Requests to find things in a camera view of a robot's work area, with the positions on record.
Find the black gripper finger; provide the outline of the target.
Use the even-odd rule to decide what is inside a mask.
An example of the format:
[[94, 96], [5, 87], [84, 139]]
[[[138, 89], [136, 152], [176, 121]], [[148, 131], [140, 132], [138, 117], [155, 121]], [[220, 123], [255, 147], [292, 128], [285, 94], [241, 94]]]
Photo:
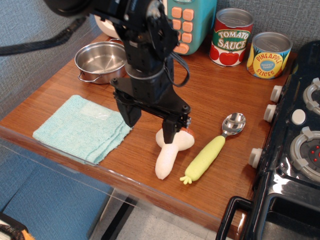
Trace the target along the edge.
[[142, 116], [141, 109], [131, 100], [116, 98], [116, 103], [124, 122], [132, 128]]
[[162, 123], [163, 139], [165, 144], [171, 144], [175, 134], [184, 126], [184, 122], [180, 120], [165, 119]]

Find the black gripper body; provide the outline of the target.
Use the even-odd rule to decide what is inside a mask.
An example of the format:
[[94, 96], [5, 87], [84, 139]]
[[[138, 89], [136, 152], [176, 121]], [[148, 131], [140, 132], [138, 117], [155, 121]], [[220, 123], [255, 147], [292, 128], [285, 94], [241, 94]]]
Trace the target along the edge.
[[133, 101], [141, 111], [163, 120], [182, 120], [182, 128], [189, 127], [191, 107], [174, 91], [172, 67], [149, 74], [129, 67], [126, 72], [129, 77], [114, 78], [110, 82], [114, 87], [115, 99]]

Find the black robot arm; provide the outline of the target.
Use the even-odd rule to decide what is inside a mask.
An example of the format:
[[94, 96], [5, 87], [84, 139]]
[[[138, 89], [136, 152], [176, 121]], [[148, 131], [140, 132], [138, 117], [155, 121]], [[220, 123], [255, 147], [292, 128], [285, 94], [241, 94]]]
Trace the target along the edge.
[[112, 23], [124, 45], [127, 77], [111, 81], [125, 123], [133, 127], [145, 111], [162, 118], [163, 139], [172, 143], [190, 124], [190, 106], [174, 88], [174, 62], [187, 63], [174, 52], [178, 32], [159, 0], [48, 0], [63, 17], [95, 15]]

